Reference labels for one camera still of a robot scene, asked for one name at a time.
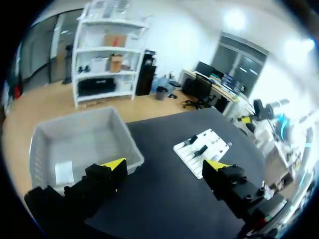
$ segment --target red object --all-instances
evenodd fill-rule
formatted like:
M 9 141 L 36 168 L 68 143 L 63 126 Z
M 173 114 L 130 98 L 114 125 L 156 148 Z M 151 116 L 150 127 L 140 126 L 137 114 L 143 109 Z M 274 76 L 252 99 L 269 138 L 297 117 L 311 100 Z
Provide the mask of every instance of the red object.
M 114 41 L 113 41 L 113 46 L 117 46 L 118 43 L 119 43 L 119 37 L 116 36 L 116 37 L 114 38 Z
M 14 98 L 15 98 L 15 99 L 19 99 L 20 96 L 21 96 L 21 92 L 20 92 L 19 86 L 16 86 L 16 87 L 14 88 Z

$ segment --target white paper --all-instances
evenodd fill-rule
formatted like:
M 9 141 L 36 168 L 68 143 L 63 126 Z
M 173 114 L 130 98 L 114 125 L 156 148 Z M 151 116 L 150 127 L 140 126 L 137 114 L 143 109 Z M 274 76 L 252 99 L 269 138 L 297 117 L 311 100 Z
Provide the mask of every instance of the white paper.
M 55 165 L 55 180 L 57 186 L 74 183 L 72 161 Z

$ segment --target black tabletop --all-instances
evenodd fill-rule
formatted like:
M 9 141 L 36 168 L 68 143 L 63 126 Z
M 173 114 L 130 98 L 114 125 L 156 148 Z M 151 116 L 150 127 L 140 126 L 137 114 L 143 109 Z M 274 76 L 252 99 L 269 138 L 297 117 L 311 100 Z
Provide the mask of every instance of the black tabletop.
M 244 222 L 216 200 L 173 146 L 211 128 L 232 142 L 220 162 L 236 163 L 260 186 L 264 156 L 251 140 L 215 109 L 132 122 L 128 127 L 145 162 L 87 224 L 126 239 L 234 238 Z

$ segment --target ceiling light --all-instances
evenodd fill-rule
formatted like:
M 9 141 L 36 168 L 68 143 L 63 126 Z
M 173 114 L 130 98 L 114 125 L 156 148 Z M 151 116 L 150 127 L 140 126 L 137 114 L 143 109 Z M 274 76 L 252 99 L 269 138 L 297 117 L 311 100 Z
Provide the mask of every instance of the ceiling light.
M 256 76 L 258 76 L 257 72 L 252 70 L 252 69 L 249 69 L 251 73 L 255 74 Z
M 247 73 L 247 71 L 244 68 L 239 67 L 239 69 Z
M 315 47 L 315 42 L 312 39 L 307 39 L 302 42 L 303 49 L 306 52 L 310 52 Z
M 240 11 L 232 11 L 226 15 L 225 21 L 230 28 L 240 30 L 245 25 L 245 18 Z

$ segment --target trash can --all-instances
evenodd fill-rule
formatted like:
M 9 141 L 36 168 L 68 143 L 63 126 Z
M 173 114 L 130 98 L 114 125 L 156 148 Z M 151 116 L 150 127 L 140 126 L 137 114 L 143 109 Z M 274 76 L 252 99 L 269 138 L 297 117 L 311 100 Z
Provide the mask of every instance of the trash can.
M 156 89 L 155 98 L 159 101 L 163 101 L 167 96 L 168 90 L 165 87 L 159 86 Z

